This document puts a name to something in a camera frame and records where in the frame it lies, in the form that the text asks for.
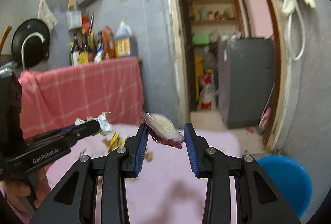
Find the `person's left hand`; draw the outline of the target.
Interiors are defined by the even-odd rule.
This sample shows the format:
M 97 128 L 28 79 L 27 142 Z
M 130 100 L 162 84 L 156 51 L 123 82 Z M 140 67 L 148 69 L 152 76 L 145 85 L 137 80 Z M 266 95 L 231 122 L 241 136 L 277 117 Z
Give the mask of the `person's left hand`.
M 31 194 L 31 190 L 28 185 L 22 183 L 16 179 L 7 179 L 2 182 L 5 194 L 11 204 L 21 212 L 30 212 L 29 206 L 26 206 L 22 202 L 23 197 L 28 197 Z M 36 200 L 34 200 L 34 206 L 38 208 L 50 193 L 50 186 L 44 169 L 38 171 L 38 180 L 36 187 L 34 188 L 36 194 Z

